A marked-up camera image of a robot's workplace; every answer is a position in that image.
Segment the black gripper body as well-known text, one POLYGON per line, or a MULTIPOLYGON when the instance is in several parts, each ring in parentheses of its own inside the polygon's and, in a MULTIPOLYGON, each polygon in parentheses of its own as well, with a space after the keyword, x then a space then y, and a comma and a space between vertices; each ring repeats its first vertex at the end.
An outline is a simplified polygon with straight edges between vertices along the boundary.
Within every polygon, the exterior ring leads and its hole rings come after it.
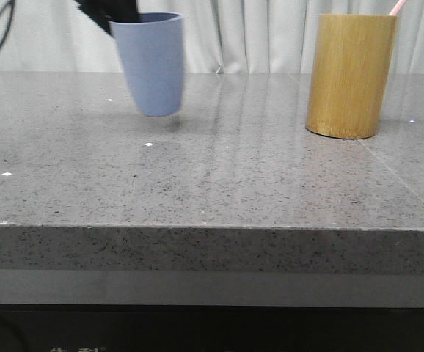
POLYGON ((111 37, 110 23, 140 23, 137 1, 76 0, 78 9, 111 37))

